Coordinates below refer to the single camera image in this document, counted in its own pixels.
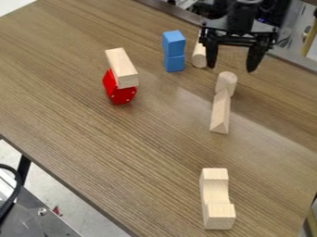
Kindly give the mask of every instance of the screw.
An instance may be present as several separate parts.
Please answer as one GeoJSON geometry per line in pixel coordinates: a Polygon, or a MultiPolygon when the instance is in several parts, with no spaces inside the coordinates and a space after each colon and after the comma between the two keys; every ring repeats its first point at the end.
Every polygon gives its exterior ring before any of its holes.
{"type": "Polygon", "coordinates": [[[45,216],[46,213],[47,213],[47,210],[46,210],[45,208],[41,207],[41,208],[39,209],[39,211],[37,212],[37,215],[39,215],[39,216],[45,216]]]}

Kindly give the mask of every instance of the blue cube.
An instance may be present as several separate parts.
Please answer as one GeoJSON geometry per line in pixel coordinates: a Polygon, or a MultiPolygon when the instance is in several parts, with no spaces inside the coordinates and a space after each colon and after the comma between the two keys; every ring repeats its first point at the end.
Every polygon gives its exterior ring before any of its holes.
{"type": "Polygon", "coordinates": [[[167,72],[184,70],[184,56],[165,56],[164,67],[167,72]]]}
{"type": "Polygon", "coordinates": [[[163,32],[162,47],[165,56],[182,56],[184,54],[185,38],[180,31],[163,32]]]}

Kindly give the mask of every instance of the table leg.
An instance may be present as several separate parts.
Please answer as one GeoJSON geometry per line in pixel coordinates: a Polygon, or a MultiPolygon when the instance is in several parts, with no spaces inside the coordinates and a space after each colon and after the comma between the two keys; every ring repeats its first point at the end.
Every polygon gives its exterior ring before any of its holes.
{"type": "Polygon", "coordinates": [[[26,156],[22,155],[21,159],[19,160],[19,166],[18,166],[18,173],[22,180],[22,185],[24,185],[26,178],[29,173],[31,161],[26,156]]]}

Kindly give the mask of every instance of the red block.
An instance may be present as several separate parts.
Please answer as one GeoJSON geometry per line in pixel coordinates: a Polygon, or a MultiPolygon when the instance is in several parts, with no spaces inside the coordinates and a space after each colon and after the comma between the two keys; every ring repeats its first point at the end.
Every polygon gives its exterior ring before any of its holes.
{"type": "Polygon", "coordinates": [[[136,87],[118,89],[116,79],[111,69],[105,74],[103,83],[106,94],[114,105],[129,103],[136,94],[136,87]]]}

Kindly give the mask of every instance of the wooden block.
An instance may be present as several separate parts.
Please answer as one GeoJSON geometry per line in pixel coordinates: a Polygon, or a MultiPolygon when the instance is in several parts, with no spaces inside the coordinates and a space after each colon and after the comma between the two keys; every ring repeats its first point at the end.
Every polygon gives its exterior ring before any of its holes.
{"type": "Polygon", "coordinates": [[[106,50],[106,57],[119,89],[139,85],[138,73],[123,48],[106,50]]]}
{"type": "Polygon", "coordinates": [[[211,131],[229,133],[230,104],[231,97],[226,88],[215,95],[211,113],[211,131]]]}
{"type": "Polygon", "coordinates": [[[230,71],[223,71],[219,74],[216,89],[216,94],[221,91],[223,88],[227,88],[229,95],[233,96],[235,92],[235,87],[237,84],[237,76],[230,71]]]}
{"type": "Polygon", "coordinates": [[[206,48],[197,41],[192,55],[192,64],[194,67],[203,69],[207,66],[206,48]]]}
{"type": "Polygon", "coordinates": [[[235,206],[229,200],[226,168],[203,168],[199,189],[206,230],[230,230],[235,223],[235,206]]]}

